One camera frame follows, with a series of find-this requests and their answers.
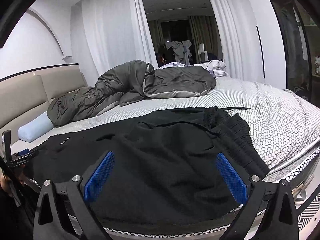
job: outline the bed frame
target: bed frame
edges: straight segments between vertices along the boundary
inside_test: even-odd
[[[79,64],[42,67],[1,79],[0,134],[11,130],[11,142],[15,143],[19,127],[44,113],[54,98],[85,86]]]

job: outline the gray blanket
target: gray blanket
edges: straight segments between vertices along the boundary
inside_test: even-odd
[[[206,95],[215,78],[201,66],[154,69],[134,60],[116,66],[98,78],[95,87],[83,87],[54,99],[47,115],[56,126],[90,118],[144,98],[187,98]]]

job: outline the pillow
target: pillow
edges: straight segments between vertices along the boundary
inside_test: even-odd
[[[47,116],[47,112],[44,112],[36,119],[20,127],[18,129],[18,137],[22,141],[32,142],[49,132],[52,128],[54,128],[54,125]]]

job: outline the bed sheet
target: bed sheet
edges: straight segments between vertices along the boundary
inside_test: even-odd
[[[142,116],[155,110],[199,106],[250,108],[228,112],[230,115],[238,113],[248,123],[253,146],[270,169],[293,158],[320,134],[320,109],[293,92],[260,83],[219,77],[216,87],[205,96],[145,99],[122,107],[116,106],[100,116],[53,128],[31,143],[19,140],[12,145],[12,152],[32,149],[55,134],[85,130]]]

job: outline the silver bolt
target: silver bolt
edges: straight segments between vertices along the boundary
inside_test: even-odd
[[[43,185],[48,186],[51,183],[51,181],[49,179],[45,180]]]
[[[74,182],[77,182],[77,181],[80,180],[80,176],[79,176],[79,175],[73,176],[72,180],[73,180]]]
[[[260,178],[257,176],[257,175],[253,175],[251,177],[251,179],[254,181],[254,182],[258,182],[260,180]]]
[[[285,186],[289,185],[289,183],[286,179],[281,179],[281,183]]]

